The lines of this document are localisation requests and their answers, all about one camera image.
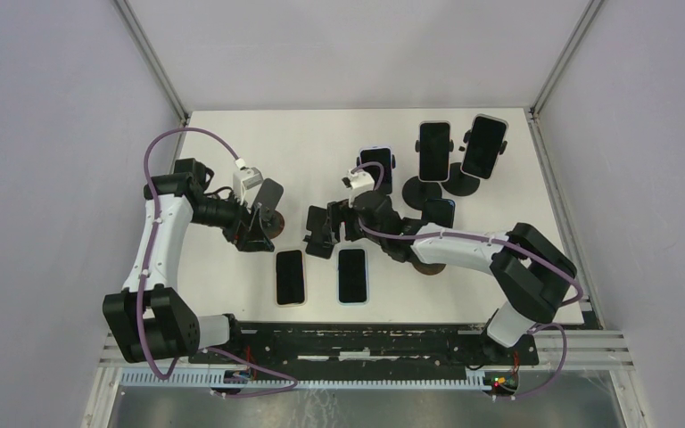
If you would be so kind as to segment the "black folding phone stand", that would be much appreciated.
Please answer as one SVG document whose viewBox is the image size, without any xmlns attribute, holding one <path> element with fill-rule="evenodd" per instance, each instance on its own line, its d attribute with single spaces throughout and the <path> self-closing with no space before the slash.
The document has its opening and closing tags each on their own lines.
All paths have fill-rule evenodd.
<svg viewBox="0 0 685 428">
<path fill-rule="evenodd" d="M 339 243 L 339 226 L 335 226 L 327 209 L 309 206 L 306 220 L 308 234 L 303 238 L 306 243 L 305 253 L 330 259 L 334 247 Z"/>
</svg>

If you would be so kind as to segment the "wooden base phone stand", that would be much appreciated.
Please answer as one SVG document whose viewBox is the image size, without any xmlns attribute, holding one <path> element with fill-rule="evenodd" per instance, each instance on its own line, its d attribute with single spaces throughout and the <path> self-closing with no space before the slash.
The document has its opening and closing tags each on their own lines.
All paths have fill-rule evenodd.
<svg viewBox="0 0 685 428">
<path fill-rule="evenodd" d="M 284 188 L 271 178 L 265 178 L 254 202 L 264 202 L 266 206 L 266 223 L 264 231 L 270 239 L 280 236 L 285 228 L 285 218 L 277 210 L 284 194 Z"/>
</svg>

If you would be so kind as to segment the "cream cased phone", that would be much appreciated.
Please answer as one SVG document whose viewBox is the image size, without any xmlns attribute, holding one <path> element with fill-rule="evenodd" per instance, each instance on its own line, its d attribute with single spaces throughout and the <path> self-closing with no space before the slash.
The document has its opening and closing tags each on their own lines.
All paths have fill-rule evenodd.
<svg viewBox="0 0 685 428">
<path fill-rule="evenodd" d="M 305 270 L 301 250 L 280 251 L 275 259 L 276 303 L 300 305 L 306 301 Z"/>
</svg>

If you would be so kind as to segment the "light blue cased phone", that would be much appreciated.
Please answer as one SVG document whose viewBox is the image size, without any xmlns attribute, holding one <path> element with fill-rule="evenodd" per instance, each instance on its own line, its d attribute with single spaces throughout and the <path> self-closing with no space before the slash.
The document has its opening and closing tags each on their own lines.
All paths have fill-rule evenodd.
<svg viewBox="0 0 685 428">
<path fill-rule="evenodd" d="M 368 301 L 367 254 L 363 249 L 338 252 L 338 301 L 345 305 Z"/>
</svg>

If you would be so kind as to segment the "black round clamp stand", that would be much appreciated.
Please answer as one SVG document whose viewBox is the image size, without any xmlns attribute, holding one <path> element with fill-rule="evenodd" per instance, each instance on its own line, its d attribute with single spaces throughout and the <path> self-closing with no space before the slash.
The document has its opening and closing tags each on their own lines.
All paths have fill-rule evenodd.
<svg viewBox="0 0 685 428">
<path fill-rule="evenodd" d="M 383 181 L 391 179 L 392 171 L 396 168 L 396 157 L 389 150 L 366 150 L 359 153 L 356 167 L 361 167 L 369 173 L 373 179 L 384 175 Z"/>
</svg>

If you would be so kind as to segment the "lilac cased phone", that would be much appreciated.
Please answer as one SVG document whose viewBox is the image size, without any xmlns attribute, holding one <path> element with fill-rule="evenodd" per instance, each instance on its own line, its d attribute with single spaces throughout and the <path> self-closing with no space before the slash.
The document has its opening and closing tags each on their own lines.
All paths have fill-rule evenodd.
<svg viewBox="0 0 685 428">
<path fill-rule="evenodd" d="M 387 146 L 372 146 L 359 151 L 357 164 L 367 164 L 365 171 L 378 183 L 378 190 L 386 195 L 392 193 L 394 155 Z"/>
</svg>

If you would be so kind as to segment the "white cased phone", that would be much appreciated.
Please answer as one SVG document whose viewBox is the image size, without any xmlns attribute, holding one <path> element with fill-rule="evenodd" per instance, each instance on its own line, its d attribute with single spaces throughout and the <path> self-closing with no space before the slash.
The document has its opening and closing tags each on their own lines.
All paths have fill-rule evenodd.
<svg viewBox="0 0 685 428">
<path fill-rule="evenodd" d="M 427 183 L 441 183 L 449 179 L 452 152 L 450 123 L 424 122 L 419 127 L 419 179 Z"/>
</svg>

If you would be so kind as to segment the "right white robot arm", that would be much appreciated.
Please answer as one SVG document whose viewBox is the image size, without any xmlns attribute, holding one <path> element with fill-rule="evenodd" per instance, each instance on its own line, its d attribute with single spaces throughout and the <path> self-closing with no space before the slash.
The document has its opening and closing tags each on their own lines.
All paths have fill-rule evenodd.
<svg viewBox="0 0 685 428">
<path fill-rule="evenodd" d="M 517 223 L 500 233 L 471 233 L 402 217 L 390 197 L 367 191 L 353 200 L 310 206 L 304 240 L 326 258 L 342 240 L 367 239 L 391 259 L 414 267 L 444 265 L 492 276 L 505 303 L 483 329 L 482 357 L 501 364 L 533 328 L 549 325 L 559 309 L 583 296 L 574 263 L 536 227 Z"/>
</svg>

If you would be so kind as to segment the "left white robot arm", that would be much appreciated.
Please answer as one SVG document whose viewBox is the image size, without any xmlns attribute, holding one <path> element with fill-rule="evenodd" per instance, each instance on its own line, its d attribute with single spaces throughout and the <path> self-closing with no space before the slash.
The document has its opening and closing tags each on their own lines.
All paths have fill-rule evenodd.
<svg viewBox="0 0 685 428">
<path fill-rule="evenodd" d="M 226 197 L 209 189 L 214 173 L 194 158 L 144 187 L 145 226 L 121 292 L 103 300 L 103 315 L 128 363 L 193 356 L 210 347 L 223 363 L 244 352 L 232 314 L 198 317 L 177 293 L 186 230 L 216 227 L 240 252 L 272 252 L 284 219 L 276 210 L 284 188 L 256 168 L 241 167 Z"/>
</svg>

